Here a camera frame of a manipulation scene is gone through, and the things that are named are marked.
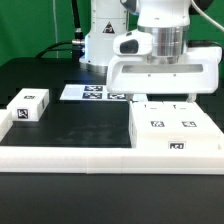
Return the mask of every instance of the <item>black cable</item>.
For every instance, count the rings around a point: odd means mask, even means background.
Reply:
[[[72,0],[72,11],[73,11],[75,28],[79,29],[81,28],[81,25],[80,25],[80,19],[79,19],[79,10],[78,10],[77,0]]]
[[[222,48],[222,58],[221,58],[222,62],[224,60],[224,47],[218,42],[214,42],[211,40],[191,40],[188,42],[188,47],[211,47],[214,45]]]
[[[54,48],[62,46],[62,45],[68,45],[68,44],[72,45],[72,41],[61,41],[61,42],[58,42],[56,44],[52,44],[51,46],[47,47],[45,50],[43,50],[40,53],[38,53],[35,57],[36,58],[41,58],[48,51],[60,51],[60,49],[54,49]]]
[[[37,58],[41,58],[47,52],[52,52],[52,51],[71,51],[72,52],[72,49],[61,49],[60,48],[60,49],[48,49],[48,50],[44,50],[44,51],[41,52],[42,54],[39,57],[37,57]]]

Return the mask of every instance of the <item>white block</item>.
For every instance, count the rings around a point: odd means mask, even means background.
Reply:
[[[0,110],[0,142],[12,127],[12,113],[9,110]]]
[[[14,121],[39,121],[49,103],[48,89],[22,89],[8,104]]]
[[[196,103],[131,103],[129,117],[129,134],[133,148],[219,148],[222,132]]]

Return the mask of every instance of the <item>green backdrop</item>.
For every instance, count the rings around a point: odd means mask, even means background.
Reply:
[[[0,65],[15,57],[33,57],[56,42],[54,0],[1,0],[0,1]],[[55,0],[58,40],[72,40],[74,25],[71,0]],[[84,34],[90,29],[90,0],[79,0],[81,26]],[[224,0],[215,0],[207,10],[216,21],[224,25]],[[137,18],[130,16],[130,29],[136,28]],[[190,39],[209,39],[224,46],[224,33],[200,16],[191,17]],[[71,57],[60,53],[60,57]],[[224,78],[224,63],[220,65]]]

